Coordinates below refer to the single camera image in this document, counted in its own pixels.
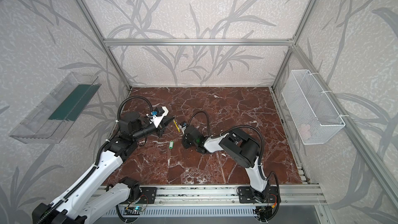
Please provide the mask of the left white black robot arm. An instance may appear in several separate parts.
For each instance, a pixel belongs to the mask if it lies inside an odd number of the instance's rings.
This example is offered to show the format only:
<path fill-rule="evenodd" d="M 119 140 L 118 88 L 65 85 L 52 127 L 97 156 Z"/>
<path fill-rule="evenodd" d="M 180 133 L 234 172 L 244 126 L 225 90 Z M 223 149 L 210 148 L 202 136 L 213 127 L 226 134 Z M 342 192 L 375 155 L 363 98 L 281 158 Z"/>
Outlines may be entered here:
<path fill-rule="evenodd" d="M 138 113 L 121 112 L 132 99 L 144 100 L 149 106 L 145 117 Z M 166 127 L 175 120 L 167 107 L 153 108 L 143 96 L 124 100 L 117 112 L 118 130 L 98 150 L 91 168 L 50 204 L 41 203 L 32 212 L 35 224 L 93 224 L 106 212 L 125 201 L 138 202 L 142 196 L 138 181 L 125 177 L 113 188 L 92 200 L 92 195 L 115 170 L 117 170 L 137 149 L 141 139 L 156 134 L 161 137 Z"/>

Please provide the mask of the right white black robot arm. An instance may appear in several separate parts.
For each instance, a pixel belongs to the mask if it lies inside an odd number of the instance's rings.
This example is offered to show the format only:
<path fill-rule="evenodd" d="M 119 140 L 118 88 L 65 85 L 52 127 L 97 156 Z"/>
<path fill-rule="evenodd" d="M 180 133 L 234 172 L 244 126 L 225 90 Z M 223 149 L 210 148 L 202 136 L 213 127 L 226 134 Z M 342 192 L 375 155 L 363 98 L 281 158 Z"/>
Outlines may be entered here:
<path fill-rule="evenodd" d="M 249 177 L 247 201 L 272 203 L 272 208 L 279 204 L 279 187 L 272 193 L 269 177 L 265 176 L 262 165 L 264 138 L 256 128 L 250 125 L 238 125 L 224 131 L 218 136 L 202 134 L 191 125 L 193 117 L 203 113 L 206 116 L 207 130 L 210 130 L 209 116 L 205 111 L 198 111 L 188 122 L 177 125 L 183 133 L 182 145 L 185 149 L 194 147 L 201 154 L 225 151 L 239 166 L 243 167 Z"/>

